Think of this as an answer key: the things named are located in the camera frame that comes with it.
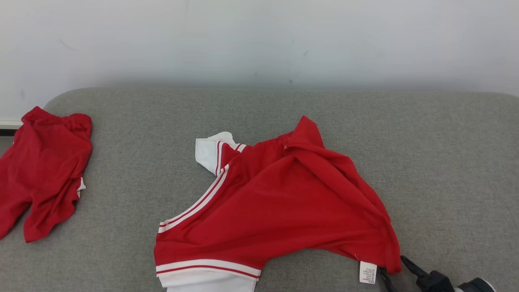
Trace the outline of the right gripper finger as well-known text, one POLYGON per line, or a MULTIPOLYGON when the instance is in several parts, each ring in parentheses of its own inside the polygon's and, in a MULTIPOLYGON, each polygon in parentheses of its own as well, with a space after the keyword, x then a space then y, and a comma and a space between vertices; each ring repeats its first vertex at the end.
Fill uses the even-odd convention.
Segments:
POLYGON ((429 277, 429 273, 425 272, 422 268, 417 266, 413 261, 409 260, 408 257, 401 255, 401 261, 406 266, 406 268, 410 271, 410 273, 414 274, 416 279, 416 284, 427 284, 427 279, 429 277))
POLYGON ((388 292, 397 292, 397 289, 391 281, 391 277, 385 268, 379 268, 379 275, 382 279, 384 287, 388 292))

